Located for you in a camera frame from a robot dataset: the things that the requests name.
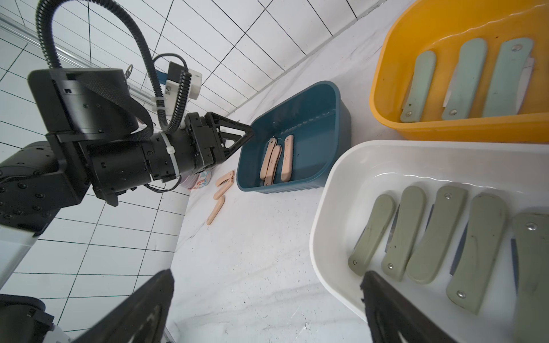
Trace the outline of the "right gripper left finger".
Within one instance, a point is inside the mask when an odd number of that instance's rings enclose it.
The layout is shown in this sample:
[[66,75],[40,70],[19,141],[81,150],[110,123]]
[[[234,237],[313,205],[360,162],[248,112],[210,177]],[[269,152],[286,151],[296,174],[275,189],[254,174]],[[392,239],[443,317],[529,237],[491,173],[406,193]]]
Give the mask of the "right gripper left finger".
[[76,342],[161,342],[174,294],[171,270],[162,270]]

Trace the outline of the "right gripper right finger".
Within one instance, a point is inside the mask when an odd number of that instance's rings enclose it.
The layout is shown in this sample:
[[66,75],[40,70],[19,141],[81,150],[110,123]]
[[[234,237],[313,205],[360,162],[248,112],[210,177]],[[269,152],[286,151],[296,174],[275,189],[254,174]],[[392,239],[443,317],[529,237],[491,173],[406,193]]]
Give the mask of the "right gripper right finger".
[[366,272],[360,288],[374,342],[454,341],[377,272]]

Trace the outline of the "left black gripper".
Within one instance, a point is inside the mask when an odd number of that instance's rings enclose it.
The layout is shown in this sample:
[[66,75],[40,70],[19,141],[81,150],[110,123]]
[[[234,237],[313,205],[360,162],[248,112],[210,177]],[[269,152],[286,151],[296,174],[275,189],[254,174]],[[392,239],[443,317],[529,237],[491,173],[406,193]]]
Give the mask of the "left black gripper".
[[119,69],[42,69],[28,83],[47,128],[35,151],[33,207],[73,206],[88,189],[114,206],[127,190],[221,164],[254,137],[250,125],[213,112],[154,132]]

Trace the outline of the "olive green folding knife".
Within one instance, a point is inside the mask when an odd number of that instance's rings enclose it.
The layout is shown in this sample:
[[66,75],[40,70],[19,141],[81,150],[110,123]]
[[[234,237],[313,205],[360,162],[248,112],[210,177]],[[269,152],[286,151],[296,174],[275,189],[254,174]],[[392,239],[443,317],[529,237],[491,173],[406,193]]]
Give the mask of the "olive green folding knife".
[[433,213],[425,233],[407,263],[408,277],[418,284],[429,284],[437,276],[468,198],[468,191],[452,185],[436,194]]
[[366,273],[395,209],[395,200],[388,194],[382,194],[375,200],[367,224],[348,258],[348,266],[357,276],[363,277]]
[[387,246],[381,267],[391,279],[401,282],[425,213],[425,192],[416,186],[404,189],[395,231]]
[[478,314],[508,224],[508,206],[497,195],[473,198],[459,263],[446,288],[455,305]]
[[518,288],[516,342],[548,341],[548,215],[521,213],[512,221]]

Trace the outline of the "dark teal storage box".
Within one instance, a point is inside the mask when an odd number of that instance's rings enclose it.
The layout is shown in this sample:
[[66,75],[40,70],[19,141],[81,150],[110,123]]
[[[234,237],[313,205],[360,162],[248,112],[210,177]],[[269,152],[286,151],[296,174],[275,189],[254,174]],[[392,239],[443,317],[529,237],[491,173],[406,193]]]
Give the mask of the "dark teal storage box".
[[[240,151],[236,183],[243,192],[263,194],[324,187],[337,159],[351,147],[351,116],[340,90],[319,81],[253,121],[254,137]],[[285,147],[293,137],[290,180],[281,180],[277,165],[273,183],[264,185],[260,171],[270,140]]]

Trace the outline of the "white storage box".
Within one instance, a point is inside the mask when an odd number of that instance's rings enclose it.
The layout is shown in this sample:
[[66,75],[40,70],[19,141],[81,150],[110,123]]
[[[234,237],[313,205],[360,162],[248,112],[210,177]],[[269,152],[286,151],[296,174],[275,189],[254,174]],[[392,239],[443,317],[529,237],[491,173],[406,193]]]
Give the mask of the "white storage box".
[[370,141],[336,161],[313,268],[365,317],[383,281],[458,342],[548,341],[548,147]]

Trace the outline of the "mint green folding knife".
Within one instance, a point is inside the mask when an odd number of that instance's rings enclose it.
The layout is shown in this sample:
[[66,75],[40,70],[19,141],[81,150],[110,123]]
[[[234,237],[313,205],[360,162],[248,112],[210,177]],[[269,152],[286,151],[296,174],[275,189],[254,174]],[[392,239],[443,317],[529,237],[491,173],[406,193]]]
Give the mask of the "mint green folding knife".
[[431,50],[424,51],[416,58],[413,78],[400,115],[401,122],[413,123],[421,120],[433,80],[436,63],[436,53]]
[[483,38],[469,40],[460,47],[457,66],[443,102],[442,120],[450,121],[469,117],[487,53],[488,44]]
[[493,70],[483,118],[514,116],[522,107],[533,72],[534,41],[521,37],[500,45]]

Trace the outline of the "yellow storage box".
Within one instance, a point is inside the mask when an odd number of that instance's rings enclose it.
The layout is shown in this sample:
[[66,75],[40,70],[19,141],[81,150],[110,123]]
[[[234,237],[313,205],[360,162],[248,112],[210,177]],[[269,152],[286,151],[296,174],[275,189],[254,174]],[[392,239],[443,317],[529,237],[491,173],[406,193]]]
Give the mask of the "yellow storage box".
[[387,34],[370,108],[406,139],[546,143],[547,1],[416,1]]

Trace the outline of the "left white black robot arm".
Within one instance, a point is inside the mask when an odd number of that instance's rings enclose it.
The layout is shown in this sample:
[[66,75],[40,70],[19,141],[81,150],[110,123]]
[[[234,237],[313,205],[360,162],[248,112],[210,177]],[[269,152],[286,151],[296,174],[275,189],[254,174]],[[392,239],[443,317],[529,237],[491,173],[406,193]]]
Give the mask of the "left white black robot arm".
[[120,69],[41,69],[28,82],[47,135],[1,163],[3,282],[59,211],[89,190],[117,206],[128,190],[216,167],[253,137],[250,126],[211,112],[154,132]]

